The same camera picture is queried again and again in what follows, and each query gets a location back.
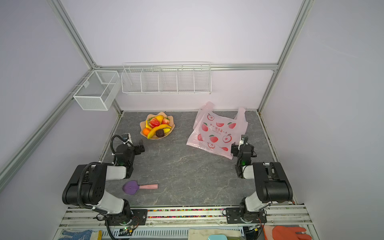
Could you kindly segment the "orange mandarin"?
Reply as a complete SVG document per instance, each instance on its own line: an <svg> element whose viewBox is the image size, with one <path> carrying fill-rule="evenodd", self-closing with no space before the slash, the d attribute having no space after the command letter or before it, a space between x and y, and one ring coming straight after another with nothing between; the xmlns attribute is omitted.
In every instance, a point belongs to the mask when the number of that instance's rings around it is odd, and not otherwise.
<svg viewBox="0 0 384 240"><path fill-rule="evenodd" d="M151 129L149 129L149 128L144 128L144 129L142 130L142 132L143 132L143 134L144 134L145 136L147 136L147 135L151 132Z"/></svg>

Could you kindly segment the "dark brown fruit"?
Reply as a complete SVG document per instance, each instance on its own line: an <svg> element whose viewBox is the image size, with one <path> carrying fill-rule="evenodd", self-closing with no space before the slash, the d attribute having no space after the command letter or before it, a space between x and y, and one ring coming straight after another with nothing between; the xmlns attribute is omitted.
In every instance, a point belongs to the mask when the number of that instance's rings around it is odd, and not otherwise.
<svg viewBox="0 0 384 240"><path fill-rule="evenodd" d="M157 138L163 138L164 136L165 136L165 130L164 129L160 129L160 130L156 131L156 137Z"/></svg>

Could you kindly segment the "long yellow banana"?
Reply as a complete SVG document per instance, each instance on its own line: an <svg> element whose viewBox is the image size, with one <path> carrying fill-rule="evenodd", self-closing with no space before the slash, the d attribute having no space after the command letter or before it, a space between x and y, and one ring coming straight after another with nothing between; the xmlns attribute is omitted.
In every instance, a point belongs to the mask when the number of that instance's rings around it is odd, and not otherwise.
<svg viewBox="0 0 384 240"><path fill-rule="evenodd" d="M169 126L169 125L159 125L158 127L153 128L151 130L151 132L147 135L147 139L151 139L155 135L157 130L160 130L160 129L171 129L171 128L172 127Z"/></svg>

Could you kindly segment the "pink fruit print plastic bag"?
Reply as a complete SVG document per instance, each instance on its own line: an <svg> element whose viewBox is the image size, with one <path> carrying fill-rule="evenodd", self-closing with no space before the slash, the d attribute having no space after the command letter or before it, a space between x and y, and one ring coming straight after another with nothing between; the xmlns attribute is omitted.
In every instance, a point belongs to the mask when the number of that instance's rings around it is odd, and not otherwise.
<svg viewBox="0 0 384 240"><path fill-rule="evenodd" d="M232 144L239 142L248 127L246 109L239 108L231 119L215 114L213 108L214 104L207 102L199 109L187 145L231 160Z"/></svg>

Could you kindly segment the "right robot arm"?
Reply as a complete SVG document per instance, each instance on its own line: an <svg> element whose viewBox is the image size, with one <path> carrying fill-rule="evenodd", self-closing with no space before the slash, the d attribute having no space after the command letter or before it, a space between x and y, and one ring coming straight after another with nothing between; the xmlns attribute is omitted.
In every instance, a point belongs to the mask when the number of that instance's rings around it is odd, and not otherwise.
<svg viewBox="0 0 384 240"><path fill-rule="evenodd" d="M231 145L231 153L237 157L235 170L240 179L254 180L255 192L245 197L236 209L227 209L229 223L267 222L265 208L293 200L293 189L281 163L252 162L254 146L248 143L249 137L241 135L238 144Z"/></svg>

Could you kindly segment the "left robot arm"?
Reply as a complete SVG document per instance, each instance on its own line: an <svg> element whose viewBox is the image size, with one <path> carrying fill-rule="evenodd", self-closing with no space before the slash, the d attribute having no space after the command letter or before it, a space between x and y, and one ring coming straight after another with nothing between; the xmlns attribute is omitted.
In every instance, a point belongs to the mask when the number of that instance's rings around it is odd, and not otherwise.
<svg viewBox="0 0 384 240"><path fill-rule="evenodd" d="M111 163L92 162L76 167L63 191L62 201L65 205L97 212L105 217L109 226L127 226L134 220L130 204L109 193L106 182L129 179L135 157L145 152L145 147L142 140L134 145L130 135L113 135L110 149L114 157Z"/></svg>

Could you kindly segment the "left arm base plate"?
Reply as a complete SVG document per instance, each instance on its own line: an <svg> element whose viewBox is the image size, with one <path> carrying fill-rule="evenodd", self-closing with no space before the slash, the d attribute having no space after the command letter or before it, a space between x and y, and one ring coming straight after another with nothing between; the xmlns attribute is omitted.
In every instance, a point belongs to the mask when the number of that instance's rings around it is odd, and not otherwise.
<svg viewBox="0 0 384 240"><path fill-rule="evenodd" d="M142 226L146 224L147 209L133 209L120 214L108 215L106 221L109 226Z"/></svg>

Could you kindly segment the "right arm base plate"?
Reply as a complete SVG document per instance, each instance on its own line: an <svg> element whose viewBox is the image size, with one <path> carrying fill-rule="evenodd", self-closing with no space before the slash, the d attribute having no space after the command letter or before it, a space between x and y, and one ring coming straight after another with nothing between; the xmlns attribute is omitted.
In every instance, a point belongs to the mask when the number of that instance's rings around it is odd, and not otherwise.
<svg viewBox="0 0 384 240"><path fill-rule="evenodd" d="M265 210L249 212L241 210L240 207L226 208L225 216L228 224L265 224L267 223L267 213Z"/></svg>

